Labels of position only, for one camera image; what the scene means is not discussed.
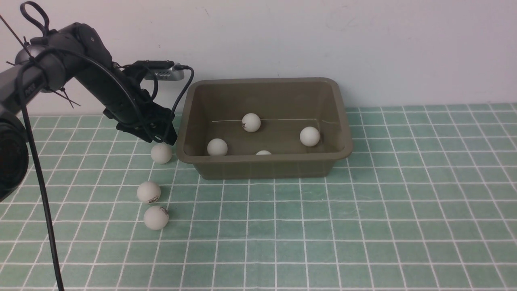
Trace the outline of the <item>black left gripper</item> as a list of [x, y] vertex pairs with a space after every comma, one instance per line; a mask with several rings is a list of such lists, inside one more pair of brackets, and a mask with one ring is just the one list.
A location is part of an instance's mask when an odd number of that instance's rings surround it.
[[145, 103], [140, 105], [142, 118], [138, 118], [132, 106], [114, 112], [105, 108], [103, 114], [114, 121], [117, 121], [116, 129], [131, 134], [145, 142], [166, 143], [173, 146], [177, 140], [177, 134], [173, 127], [175, 114], [168, 108], [156, 103]]

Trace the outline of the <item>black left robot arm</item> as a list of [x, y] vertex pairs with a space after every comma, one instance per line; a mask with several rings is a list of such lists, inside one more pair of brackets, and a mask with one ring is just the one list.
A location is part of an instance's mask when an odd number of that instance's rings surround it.
[[42, 35], [25, 42], [11, 68], [1, 72], [2, 200], [28, 170], [28, 127], [17, 117], [22, 105], [39, 93], [61, 90], [72, 78], [104, 105], [103, 113], [118, 122], [118, 130], [147, 142], [175, 144], [174, 111], [154, 102], [157, 88], [149, 93], [140, 84], [144, 79], [157, 84], [163, 80], [160, 70], [176, 71], [180, 64], [147, 60], [120, 66], [89, 25], [73, 23], [51, 30], [48, 16], [35, 2], [22, 3], [20, 11]]

